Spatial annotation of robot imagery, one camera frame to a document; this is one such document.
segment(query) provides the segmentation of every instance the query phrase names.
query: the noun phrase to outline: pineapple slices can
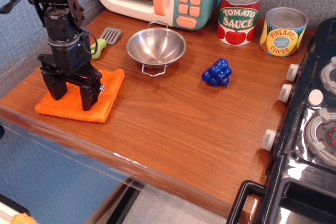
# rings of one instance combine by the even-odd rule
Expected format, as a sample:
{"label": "pineapple slices can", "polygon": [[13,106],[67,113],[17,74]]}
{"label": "pineapple slices can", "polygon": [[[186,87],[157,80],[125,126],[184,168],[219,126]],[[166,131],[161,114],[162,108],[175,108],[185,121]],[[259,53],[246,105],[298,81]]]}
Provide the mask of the pineapple slices can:
{"label": "pineapple slices can", "polygon": [[307,23],[307,16],[299,10],[289,7],[269,10],[260,37],[260,47],[274,56],[295,54],[300,47]]}

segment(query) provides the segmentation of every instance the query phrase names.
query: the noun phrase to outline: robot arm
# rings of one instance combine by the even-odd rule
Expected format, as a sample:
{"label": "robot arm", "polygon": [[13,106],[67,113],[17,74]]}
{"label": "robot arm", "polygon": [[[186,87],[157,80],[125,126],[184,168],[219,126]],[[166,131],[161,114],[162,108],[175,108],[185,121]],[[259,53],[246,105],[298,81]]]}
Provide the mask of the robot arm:
{"label": "robot arm", "polygon": [[[9,13],[20,0],[11,0],[0,8]],[[52,55],[39,55],[45,84],[55,100],[66,92],[66,82],[80,87],[83,110],[90,110],[103,91],[101,73],[91,63],[88,29],[82,26],[84,9],[77,0],[28,0],[48,33]]]}

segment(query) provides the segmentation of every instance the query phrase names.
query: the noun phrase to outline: oven door handle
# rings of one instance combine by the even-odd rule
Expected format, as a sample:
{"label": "oven door handle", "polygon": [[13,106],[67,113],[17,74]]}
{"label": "oven door handle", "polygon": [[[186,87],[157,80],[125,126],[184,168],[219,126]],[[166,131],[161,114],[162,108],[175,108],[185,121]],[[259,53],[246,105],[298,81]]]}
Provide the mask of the oven door handle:
{"label": "oven door handle", "polygon": [[240,189],[236,196],[235,202],[232,206],[229,217],[227,218],[226,224],[238,223],[241,211],[243,210],[248,195],[250,194],[256,195],[260,197],[260,201],[262,201],[263,196],[265,195],[265,191],[266,187],[261,184],[253,182],[251,180],[244,181],[240,186]]}

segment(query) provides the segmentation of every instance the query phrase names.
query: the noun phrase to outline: orange towel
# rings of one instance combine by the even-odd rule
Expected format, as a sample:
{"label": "orange towel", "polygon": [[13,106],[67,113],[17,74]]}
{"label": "orange towel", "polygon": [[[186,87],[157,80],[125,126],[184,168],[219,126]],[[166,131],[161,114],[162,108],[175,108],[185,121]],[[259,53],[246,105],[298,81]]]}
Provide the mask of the orange towel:
{"label": "orange towel", "polygon": [[33,217],[28,216],[26,213],[14,215],[10,224],[37,224]]}
{"label": "orange towel", "polygon": [[103,75],[101,83],[104,84],[105,90],[99,94],[98,102],[94,103],[89,111],[82,109],[79,87],[71,83],[67,83],[68,92],[58,101],[48,92],[35,106],[35,111],[61,118],[104,123],[117,97],[125,74],[122,69],[113,72],[104,70],[100,72]]}

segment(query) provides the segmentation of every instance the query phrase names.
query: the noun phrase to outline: white knob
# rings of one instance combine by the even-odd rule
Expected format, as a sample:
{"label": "white knob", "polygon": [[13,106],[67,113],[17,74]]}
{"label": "white knob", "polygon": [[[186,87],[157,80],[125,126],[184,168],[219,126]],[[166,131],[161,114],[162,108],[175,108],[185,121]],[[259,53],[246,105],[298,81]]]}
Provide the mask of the white knob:
{"label": "white knob", "polygon": [[267,150],[267,151],[271,151],[274,140],[275,140],[275,136],[276,136],[277,132],[274,130],[270,130],[268,129],[264,135],[264,140],[262,143],[262,148]]}
{"label": "white knob", "polygon": [[298,64],[291,64],[289,66],[288,72],[287,72],[287,76],[286,79],[290,82],[294,82],[295,81],[295,77],[296,74],[298,73],[299,70],[299,66]]}
{"label": "white knob", "polygon": [[292,89],[293,85],[292,84],[284,84],[282,85],[281,91],[280,91],[280,95],[279,95],[279,100],[287,103],[288,98],[289,98],[289,94],[290,91]]}
{"label": "white knob", "polygon": [[321,90],[314,89],[309,93],[308,103],[311,106],[316,107],[316,106],[320,105],[322,103],[322,101],[323,101],[323,93],[321,92]]}

